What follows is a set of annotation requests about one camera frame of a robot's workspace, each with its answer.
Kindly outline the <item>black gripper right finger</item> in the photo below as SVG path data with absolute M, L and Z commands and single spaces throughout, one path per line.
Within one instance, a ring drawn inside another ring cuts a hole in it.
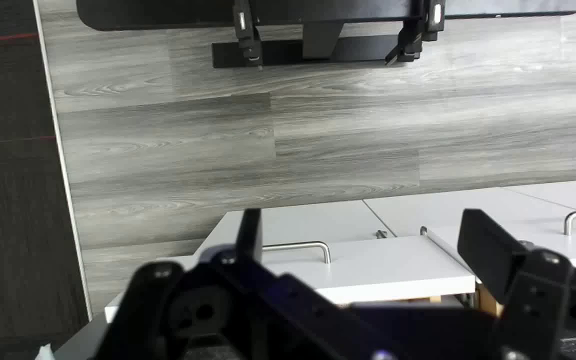
M 509 301 L 515 277 L 529 263 L 533 263 L 533 268 L 551 275 L 571 271 L 562 255 L 546 249 L 526 249 L 480 209 L 462 212 L 458 255 L 500 304 Z

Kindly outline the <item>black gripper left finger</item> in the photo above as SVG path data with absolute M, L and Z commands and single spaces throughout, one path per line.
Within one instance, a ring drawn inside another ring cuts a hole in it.
M 234 257 L 238 260 L 258 260 L 261 255 L 261 210 L 246 209 L 235 234 Z

